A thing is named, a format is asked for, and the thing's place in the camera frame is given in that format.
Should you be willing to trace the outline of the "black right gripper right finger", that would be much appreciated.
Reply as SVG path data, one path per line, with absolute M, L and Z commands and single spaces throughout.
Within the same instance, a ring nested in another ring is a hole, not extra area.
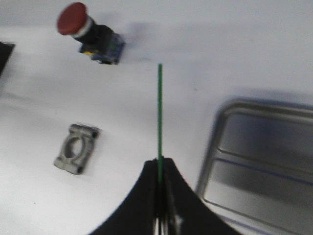
M 163 195 L 168 235 L 239 235 L 193 192 L 174 161 L 163 159 Z

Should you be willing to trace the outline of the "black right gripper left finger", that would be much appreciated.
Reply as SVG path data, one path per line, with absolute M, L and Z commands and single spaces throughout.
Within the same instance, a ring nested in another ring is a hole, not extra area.
M 155 206 L 157 187 L 157 161 L 149 160 L 135 185 L 119 207 L 92 235 L 153 235 L 155 232 Z

